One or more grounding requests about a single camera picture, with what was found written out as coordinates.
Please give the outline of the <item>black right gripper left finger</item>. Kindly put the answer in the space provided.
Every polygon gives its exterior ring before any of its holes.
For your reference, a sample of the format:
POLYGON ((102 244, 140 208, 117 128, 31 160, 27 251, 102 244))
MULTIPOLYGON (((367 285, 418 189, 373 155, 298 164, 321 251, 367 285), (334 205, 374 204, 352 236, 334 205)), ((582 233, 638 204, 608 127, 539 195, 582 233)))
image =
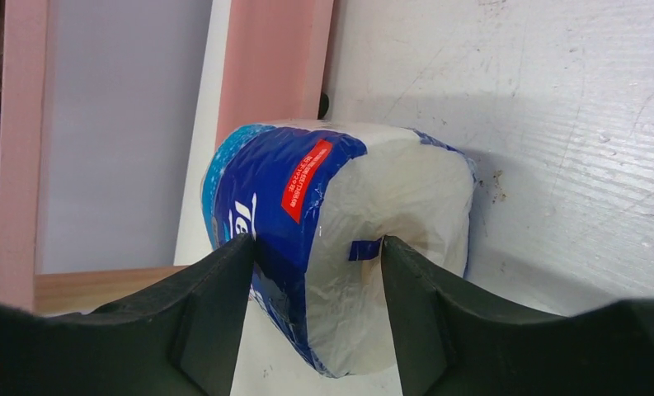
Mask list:
POLYGON ((0 395, 227 395, 238 360, 254 242, 88 314, 0 304, 0 395))

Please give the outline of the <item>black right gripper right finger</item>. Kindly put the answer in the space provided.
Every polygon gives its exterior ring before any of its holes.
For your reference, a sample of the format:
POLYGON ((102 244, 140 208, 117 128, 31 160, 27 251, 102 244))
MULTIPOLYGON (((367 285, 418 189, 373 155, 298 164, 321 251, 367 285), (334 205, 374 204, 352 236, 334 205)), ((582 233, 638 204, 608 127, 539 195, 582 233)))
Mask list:
POLYGON ((494 295, 400 238, 383 285, 405 395, 654 395, 654 299, 571 317, 494 295))

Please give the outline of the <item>blue Tempo packaged roll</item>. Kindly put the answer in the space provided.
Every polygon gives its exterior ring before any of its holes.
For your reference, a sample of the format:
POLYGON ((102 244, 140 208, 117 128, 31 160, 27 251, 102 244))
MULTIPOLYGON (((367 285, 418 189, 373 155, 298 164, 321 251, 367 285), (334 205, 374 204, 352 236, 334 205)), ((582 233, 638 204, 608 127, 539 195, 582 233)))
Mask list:
POLYGON ((201 206, 213 248, 252 236, 251 297, 311 367, 341 378, 395 361, 383 238, 462 276, 476 185, 471 158, 418 130, 287 120, 232 132, 201 206))

